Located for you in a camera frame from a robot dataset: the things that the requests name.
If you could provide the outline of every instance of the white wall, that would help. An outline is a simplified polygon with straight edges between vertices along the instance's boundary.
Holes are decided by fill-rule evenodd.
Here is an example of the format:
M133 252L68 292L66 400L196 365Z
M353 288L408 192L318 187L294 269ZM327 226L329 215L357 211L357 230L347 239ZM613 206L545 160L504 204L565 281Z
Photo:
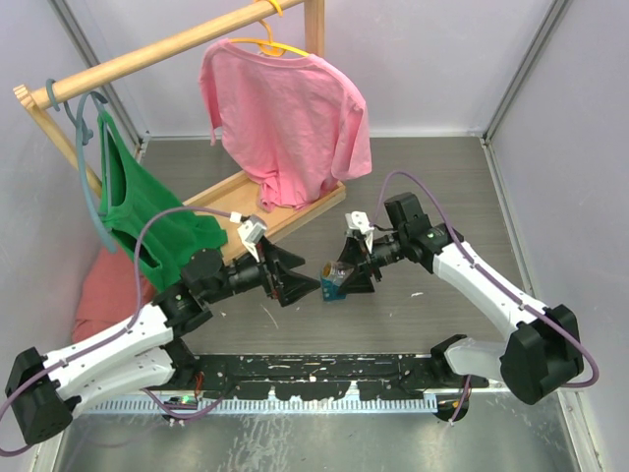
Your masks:
M600 363L585 397L609 470L629 462L629 3L572 2L494 140L528 267Z
M12 92L19 84L38 88L48 77L59 79L84 67L47 2L0 3L0 57L0 386L4 397L5 381L19 352L36 346L43 353L70 340L81 282L97 242L77 172ZM0 446L15 449L23 444L10 412L0 424ZM0 458L0 470L25 470L30 461L30 453Z
M69 0L101 60L244 6L249 0ZM326 59L356 83L372 133L483 131L550 0L327 0ZM303 8L273 18L277 40L303 47ZM260 25L237 35L261 37ZM197 78L206 46L117 81L154 136L208 134Z

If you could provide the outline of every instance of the wooden frame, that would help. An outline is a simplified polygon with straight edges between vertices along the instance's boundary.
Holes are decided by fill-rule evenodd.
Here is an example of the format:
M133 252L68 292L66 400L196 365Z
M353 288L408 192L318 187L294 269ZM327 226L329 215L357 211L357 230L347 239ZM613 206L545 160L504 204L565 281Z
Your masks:
M324 0L277 0L277 3L283 10L304 3L306 50L322 57L325 28ZM52 88L54 96L59 103L62 103L275 13L275 9L269 2L255 2L247 5L202 25L57 81ZM50 141L75 168L78 168L77 153L72 140L64 134L46 111L52 106L46 88L30 91L26 86L18 86L14 88L14 93ZM100 179L89 166L87 180L91 189L100 197L102 188ZM268 235L273 239L279 239L345 199L345 186L339 183L333 192L303 210L277 208L267 213L257 208L257 188L258 184L249 180L244 172L239 172L188 199L186 205L217 207L239 211L242 214L258 213L267 222ZM225 259L245 252L235 232L230 232L229 236L230 242L223 247Z

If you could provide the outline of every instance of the yellow hanger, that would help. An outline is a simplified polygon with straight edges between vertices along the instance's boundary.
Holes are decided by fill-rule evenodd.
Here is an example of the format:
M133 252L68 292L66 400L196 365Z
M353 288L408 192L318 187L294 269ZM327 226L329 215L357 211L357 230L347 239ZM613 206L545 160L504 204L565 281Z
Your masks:
M282 7L279 6L276 0L266 0L269 2L275 10L277 14L282 17L284 12L282 12ZM275 42L273 40L273 31L271 30L271 26L265 20L260 20L259 23L264 27L266 33L268 35L268 39L257 39L254 37L235 37L230 39L230 42L249 42L253 44L257 44L260 51L268 56L280 57L284 55L286 51L294 52L295 54L299 54L300 56L308 56L308 52L298 49L297 47L289 46L288 44L282 44L281 42Z

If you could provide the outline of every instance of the green tank top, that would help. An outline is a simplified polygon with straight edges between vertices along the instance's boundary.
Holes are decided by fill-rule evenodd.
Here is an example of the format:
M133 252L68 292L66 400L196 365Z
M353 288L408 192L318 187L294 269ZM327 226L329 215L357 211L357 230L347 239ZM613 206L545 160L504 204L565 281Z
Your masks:
M103 120L109 132L102 132ZM106 112L98 117L103 175L101 220L105 228L133 259L137 238L144 225L157 213L183 204L157 179L141 167L127 150L113 118ZM108 140L109 172L105 169L104 146ZM111 199L107 196L107 180ZM227 233L211 215L180 211L163 216L146 233L140 252L140 269L162 291L180 278L181 268L199 249L218 249Z

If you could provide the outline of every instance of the clothes hanger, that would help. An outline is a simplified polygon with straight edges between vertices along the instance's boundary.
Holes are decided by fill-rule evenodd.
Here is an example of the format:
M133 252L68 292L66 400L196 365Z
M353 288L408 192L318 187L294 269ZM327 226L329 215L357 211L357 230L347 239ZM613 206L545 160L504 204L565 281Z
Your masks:
M282 12L282 7L279 6L277 0L264 0L269 2L275 10L277 14L282 17L284 16L284 12ZM266 34L268 35L268 39L257 39L255 37L234 37L230 39L230 42L249 42L253 44L257 44L259 50L262 51L267 56L280 57L284 55L286 51L294 52L295 54L299 54L300 56L308 56L308 52L298 49L297 47L289 46L288 44L283 44L281 42L275 42L273 40L273 31L271 26L265 21L260 20L259 23L266 30Z
M59 111L59 103L55 97L55 94L52 90L52 85L55 83L53 79L48 79L46 81L46 91L48 92L48 98L50 99L50 103L55 111ZM84 197L87 203L87 213L91 218L91 222L96 228L96 232L100 237L101 242L107 248L107 251L110 253L117 252L116 241L109 234L107 228L100 220L100 215L96 209L96 203L93 200L93 195L91 190L89 189L89 184L87 183L87 174L86 174L86 158L84 154L84 147L87 146L89 140L93 138L94 132L87 126L86 120L83 118L84 108L86 106L86 100L91 97L94 102L94 106L100 114L104 111L103 105L107 103L107 98L105 98L101 93L92 90L81 95L79 99L79 105L77 107L77 116L75 117L70 109L70 103L68 101L63 102L63 107L66 111L66 115L72 122L72 124L76 128L75 133L75 149L77 150L77 166L79 168L79 178L81 181L81 188L84 193ZM110 156L109 156L109 140L107 139L107 123L103 121L102 125L102 133L105 136L104 142L104 159L105 159L105 176L103 176L103 180L105 180L106 185L106 194L107 194L107 202L108 208L111 208L111 178L110 178Z

